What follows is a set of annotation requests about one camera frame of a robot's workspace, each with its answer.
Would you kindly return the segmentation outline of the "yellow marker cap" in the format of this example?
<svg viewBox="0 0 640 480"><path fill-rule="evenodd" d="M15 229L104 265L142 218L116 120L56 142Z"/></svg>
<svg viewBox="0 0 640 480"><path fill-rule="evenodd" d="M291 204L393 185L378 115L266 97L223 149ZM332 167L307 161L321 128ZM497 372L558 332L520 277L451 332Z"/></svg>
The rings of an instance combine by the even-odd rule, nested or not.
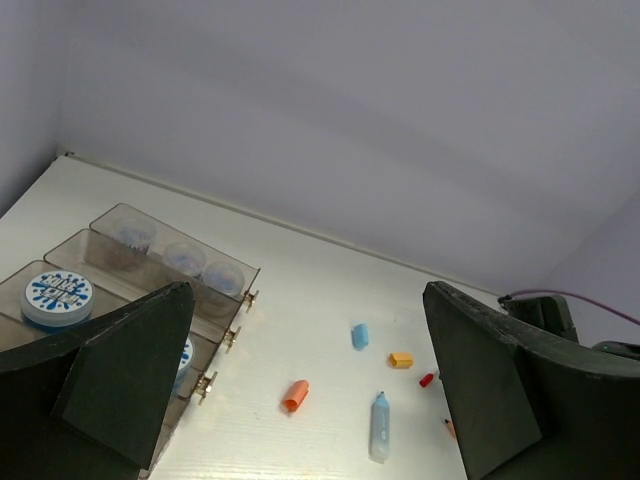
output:
<svg viewBox="0 0 640 480"><path fill-rule="evenodd" d="M413 356L408 352L392 352L389 355L389 363L394 369L408 369L413 366Z"/></svg>

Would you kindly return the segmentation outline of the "orange marker cap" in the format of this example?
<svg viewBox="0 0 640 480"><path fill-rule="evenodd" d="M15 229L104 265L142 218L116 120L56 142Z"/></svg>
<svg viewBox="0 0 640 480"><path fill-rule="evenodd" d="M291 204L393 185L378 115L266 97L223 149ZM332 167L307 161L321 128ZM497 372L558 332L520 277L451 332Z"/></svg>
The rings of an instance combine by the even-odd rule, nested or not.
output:
<svg viewBox="0 0 640 480"><path fill-rule="evenodd" d="M281 406L288 413L295 413L304 402L309 393L309 382L307 380L297 380L291 384L285 395L281 399Z"/></svg>

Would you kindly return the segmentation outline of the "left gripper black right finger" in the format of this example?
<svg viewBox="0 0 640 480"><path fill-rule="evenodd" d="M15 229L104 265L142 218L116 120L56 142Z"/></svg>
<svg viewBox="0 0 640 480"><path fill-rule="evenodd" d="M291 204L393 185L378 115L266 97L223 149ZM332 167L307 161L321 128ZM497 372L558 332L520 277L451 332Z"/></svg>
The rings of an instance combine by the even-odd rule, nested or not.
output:
<svg viewBox="0 0 640 480"><path fill-rule="evenodd" d="M496 311L443 281L426 322L469 479L636 479L639 362Z"/></svg>

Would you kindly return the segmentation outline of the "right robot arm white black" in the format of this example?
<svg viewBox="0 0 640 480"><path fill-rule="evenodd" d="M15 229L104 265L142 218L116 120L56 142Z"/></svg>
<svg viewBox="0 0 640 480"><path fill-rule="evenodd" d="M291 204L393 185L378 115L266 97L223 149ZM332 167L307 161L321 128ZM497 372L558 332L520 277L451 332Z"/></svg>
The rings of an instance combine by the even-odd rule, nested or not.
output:
<svg viewBox="0 0 640 480"><path fill-rule="evenodd" d="M498 303L511 317L574 343L579 342L567 301L560 295L520 299L507 295L500 297ZM602 341L595 344L593 349L618 357L639 360L638 344Z"/></svg>

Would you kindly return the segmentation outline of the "orange highlighter marker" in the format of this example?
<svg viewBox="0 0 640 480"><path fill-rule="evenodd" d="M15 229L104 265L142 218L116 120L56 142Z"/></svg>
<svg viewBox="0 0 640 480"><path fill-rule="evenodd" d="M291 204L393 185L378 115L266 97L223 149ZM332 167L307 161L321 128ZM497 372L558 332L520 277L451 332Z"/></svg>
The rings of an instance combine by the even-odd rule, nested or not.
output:
<svg viewBox="0 0 640 480"><path fill-rule="evenodd" d="M447 428L447 430L448 430L449 434L451 435L451 437L453 439L457 439L457 434L456 434L456 431L455 431L453 423L449 419L444 419L443 420L443 424Z"/></svg>

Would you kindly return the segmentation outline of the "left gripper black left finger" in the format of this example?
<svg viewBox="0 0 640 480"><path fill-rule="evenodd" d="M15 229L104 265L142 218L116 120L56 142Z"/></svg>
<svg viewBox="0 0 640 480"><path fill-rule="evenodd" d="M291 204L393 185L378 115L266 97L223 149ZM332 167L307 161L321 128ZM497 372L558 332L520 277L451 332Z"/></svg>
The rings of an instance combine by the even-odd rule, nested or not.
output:
<svg viewBox="0 0 640 480"><path fill-rule="evenodd" d="M195 297L168 284L1 354L4 479L136 479L151 465Z"/></svg>

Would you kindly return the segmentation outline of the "red tipped white pen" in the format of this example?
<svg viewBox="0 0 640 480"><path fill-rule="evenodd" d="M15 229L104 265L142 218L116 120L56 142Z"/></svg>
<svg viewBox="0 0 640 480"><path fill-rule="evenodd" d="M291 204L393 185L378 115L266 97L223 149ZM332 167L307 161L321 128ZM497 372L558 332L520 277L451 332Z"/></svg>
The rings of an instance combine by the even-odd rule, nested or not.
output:
<svg viewBox="0 0 640 480"><path fill-rule="evenodd" d="M435 380L438 380L440 377L439 371L438 370L434 370L431 371L427 374L425 374L419 381L419 385L422 388L426 388L427 386L429 386L431 383L433 383Z"/></svg>

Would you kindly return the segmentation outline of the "blue marker cap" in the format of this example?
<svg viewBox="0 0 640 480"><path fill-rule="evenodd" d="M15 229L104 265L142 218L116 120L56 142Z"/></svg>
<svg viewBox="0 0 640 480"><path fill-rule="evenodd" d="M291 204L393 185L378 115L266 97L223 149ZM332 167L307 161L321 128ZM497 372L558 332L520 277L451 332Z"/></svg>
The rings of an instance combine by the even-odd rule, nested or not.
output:
<svg viewBox="0 0 640 480"><path fill-rule="evenodd" d="M369 345L368 326L364 323L354 326L351 330L351 339L353 347L361 351Z"/></svg>

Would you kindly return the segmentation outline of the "blue highlighter marker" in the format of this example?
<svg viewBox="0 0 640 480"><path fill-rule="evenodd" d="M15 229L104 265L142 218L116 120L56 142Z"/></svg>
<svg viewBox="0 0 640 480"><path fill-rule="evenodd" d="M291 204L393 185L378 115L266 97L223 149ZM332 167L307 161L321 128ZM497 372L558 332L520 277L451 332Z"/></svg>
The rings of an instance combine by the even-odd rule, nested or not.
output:
<svg viewBox="0 0 640 480"><path fill-rule="evenodd" d="M384 463L390 452L390 405L385 392L380 391L371 405L369 455Z"/></svg>

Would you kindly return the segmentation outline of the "clear bead cup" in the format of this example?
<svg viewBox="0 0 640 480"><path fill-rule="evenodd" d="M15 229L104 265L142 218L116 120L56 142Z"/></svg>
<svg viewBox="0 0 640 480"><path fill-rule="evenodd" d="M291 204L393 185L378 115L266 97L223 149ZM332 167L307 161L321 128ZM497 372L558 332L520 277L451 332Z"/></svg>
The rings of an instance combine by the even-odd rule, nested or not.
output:
<svg viewBox="0 0 640 480"><path fill-rule="evenodd" d="M210 288L230 297L237 297L245 284L240 268L223 261L209 264L202 273L202 280Z"/></svg>
<svg viewBox="0 0 640 480"><path fill-rule="evenodd" d="M112 237L127 247L147 254L157 236L155 224L138 217L121 217L112 227Z"/></svg>
<svg viewBox="0 0 640 480"><path fill-rule="evenodd" d="M199 247L191 243L173 242L164 249L162 261L166 266L165 274L169 281L178 281L186 277L200 280L207 258Z"/></svg>

